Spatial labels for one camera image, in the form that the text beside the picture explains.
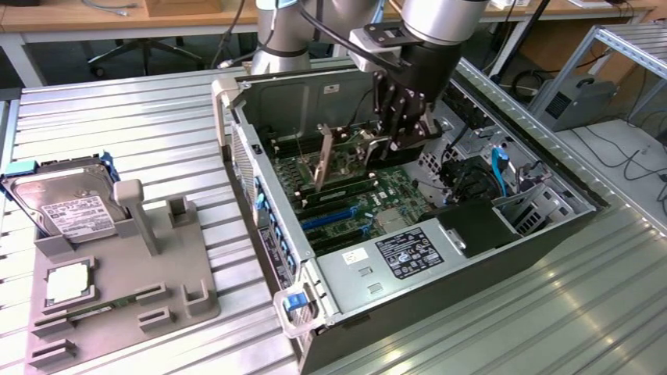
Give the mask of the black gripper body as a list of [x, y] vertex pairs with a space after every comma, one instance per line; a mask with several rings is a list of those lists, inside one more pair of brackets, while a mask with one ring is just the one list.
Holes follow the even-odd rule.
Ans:
[[462, 56], [462, 44], [438, 45], [423, 42], [404, 45], [400, 51], [402, 69], [390, 73], [406, 88], [424, 95], [431, 103], [442, 94]]

